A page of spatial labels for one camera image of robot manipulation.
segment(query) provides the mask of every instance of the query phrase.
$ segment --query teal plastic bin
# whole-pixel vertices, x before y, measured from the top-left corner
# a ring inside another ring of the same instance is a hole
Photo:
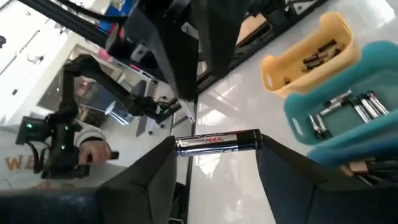
[[[356,96],[372,90],[390,113],[370,123],[363,122],[352,106],[344,106],[324,117],[333,136],[327,140],[315,137],[308,114],[319,113],[323,103],[352,90]],[[366,141],[377,144],[398,133],[398,46],[380,41],[362,49],[362,59],[306,95],[292,94],[285,101],[285,114],[298,141],[335,153]]]

